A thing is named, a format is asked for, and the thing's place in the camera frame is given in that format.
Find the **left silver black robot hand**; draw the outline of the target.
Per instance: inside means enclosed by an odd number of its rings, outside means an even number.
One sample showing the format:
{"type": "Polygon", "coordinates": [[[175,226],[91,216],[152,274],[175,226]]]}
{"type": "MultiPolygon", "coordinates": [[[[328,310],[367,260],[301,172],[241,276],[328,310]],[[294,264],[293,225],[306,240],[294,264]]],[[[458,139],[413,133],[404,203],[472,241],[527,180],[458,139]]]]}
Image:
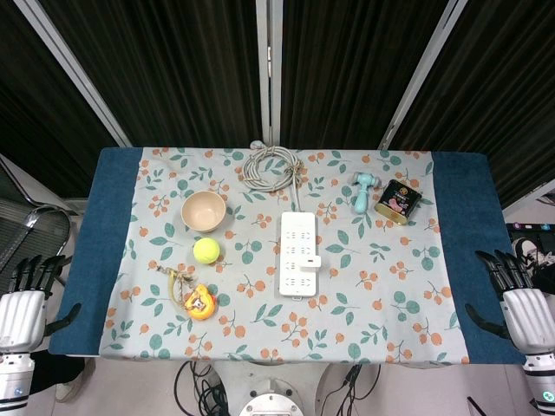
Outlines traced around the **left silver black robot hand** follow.
{"type": "Polygon", "coordinates": [[[47,322],[48,300],[71,257],[24,258],[12,271],[8,292],[1,296],[1,354],[27,354],[45,337],[69,326],[82,305],[76,303],[61,319],[47,322]]]}

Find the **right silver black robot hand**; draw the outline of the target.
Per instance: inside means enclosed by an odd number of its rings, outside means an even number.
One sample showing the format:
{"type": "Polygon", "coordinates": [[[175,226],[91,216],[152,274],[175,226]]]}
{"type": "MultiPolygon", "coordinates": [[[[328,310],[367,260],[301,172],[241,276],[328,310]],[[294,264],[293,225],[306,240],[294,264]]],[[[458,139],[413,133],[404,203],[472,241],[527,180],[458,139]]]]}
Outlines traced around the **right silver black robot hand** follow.
{"type": "Polygon", "coordinates": [[[525,265],[516,256],[482,250],[476,257],[485,264],[504,317],[501,324],[489,322],[470,304],[465,310],[482,330],[512,342],[526,356],[554,353],[554,317],[540,289],[534,287],[525,265]]]}

